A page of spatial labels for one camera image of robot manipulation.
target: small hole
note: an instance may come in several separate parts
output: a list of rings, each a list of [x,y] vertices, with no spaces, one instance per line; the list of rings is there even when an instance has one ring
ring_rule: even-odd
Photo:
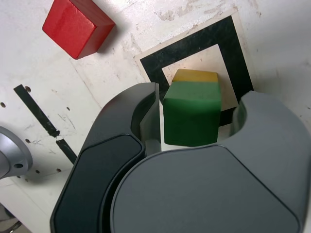
[[[23,164],[14,164],[15,168],[22,168],[24,165]]]
[[[31,89],[30,89],[30,87],[29,87],[29,86],[25,86],[25,90],[26,90],[28,93],[30,93],[30,92],[31,92]]]

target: stacked blocks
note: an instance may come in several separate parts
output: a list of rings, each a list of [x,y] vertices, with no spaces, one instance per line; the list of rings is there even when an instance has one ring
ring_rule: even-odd
[[[79,59],[95,53],[114,25],[92,0],[55,0],[42,30]]]
[[[164,141],[202,146],[217,141],[221,112],[217,73],[179,69],[164,101]]]

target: red cube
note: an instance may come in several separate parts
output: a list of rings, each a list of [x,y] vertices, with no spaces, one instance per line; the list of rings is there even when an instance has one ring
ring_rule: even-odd
[[[55,0],[42,30],[79,59],[95,53],[114,25],[92,0]]]

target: green block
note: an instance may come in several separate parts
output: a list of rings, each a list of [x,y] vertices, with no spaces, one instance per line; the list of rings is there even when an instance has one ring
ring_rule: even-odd
[[[202,146],[217,141],[221,111],[218,82],[173,82],[164,101],[164,141]]]

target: black square outline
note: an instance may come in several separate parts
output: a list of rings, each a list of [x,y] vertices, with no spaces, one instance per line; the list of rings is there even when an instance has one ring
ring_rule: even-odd
[[[163,98],[170,87],[162,68],[216,44],[218,44],[225,62],[237,101],[239,102],[241,97],[247,92],[254,90],[232,16],[228,16],[141,58],[140,62],[150,81],[159,83],[161,102],[163,102]],[[220,126],[231,123],[234,109],[230,108],[221,112]]]

